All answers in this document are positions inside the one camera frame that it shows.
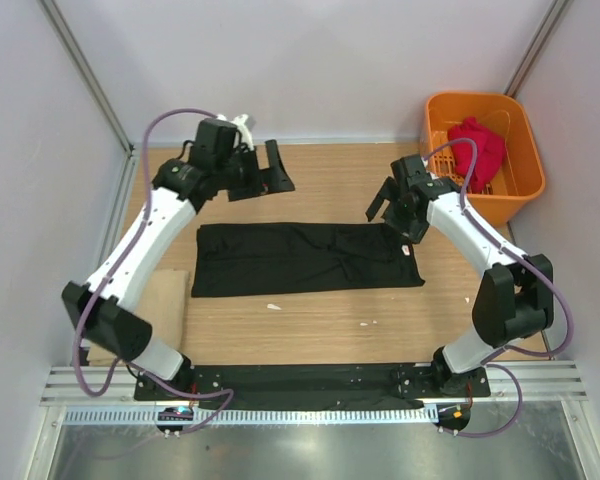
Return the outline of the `black t shirt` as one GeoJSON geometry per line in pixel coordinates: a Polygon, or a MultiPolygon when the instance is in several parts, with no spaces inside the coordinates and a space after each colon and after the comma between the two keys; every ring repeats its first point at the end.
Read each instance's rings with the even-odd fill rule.
{"type": "Polygon", "coordinates": [[[194,298],[419,288],[413,247],[384,224],[207,224],[194,298]]]}

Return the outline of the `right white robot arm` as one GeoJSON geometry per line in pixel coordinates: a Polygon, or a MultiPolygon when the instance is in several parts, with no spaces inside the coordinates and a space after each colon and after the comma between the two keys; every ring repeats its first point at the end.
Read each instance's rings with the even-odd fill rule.
{"type": "Polygon", "coordinates": [[[486,359],[550,327],[554,300],[546,281],[553,266],[508,243],[462,195],[448,177],[430,173],[419,155],[391,164],[366,211],[380,216],[412,244],[429,228],[444,234],[480,277],[472,324],[454,342],[435,351],[430,381],[444,396],[460,396],[486,359]]]}

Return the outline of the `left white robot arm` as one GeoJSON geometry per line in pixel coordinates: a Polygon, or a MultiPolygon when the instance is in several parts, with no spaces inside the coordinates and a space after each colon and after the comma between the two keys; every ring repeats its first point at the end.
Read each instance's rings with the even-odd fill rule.
{"type": "Polygon", "coordinates": [[[80,365],[84,340],[138,369],[169,399],[191,396],[191,360],[136,315],[141,294],[172,242],[218,193],[240,201],[295,189],[276,141],[266,141],[268,165],[260,168],[248,115],[202,116],[180,155],[163,163],[156,174],[144,175],[144,204],[113,251],[87,280],[70,281],[62,291],[75,331],[74,372],[90,397],[106,389],[87,385],[80,365]]]}

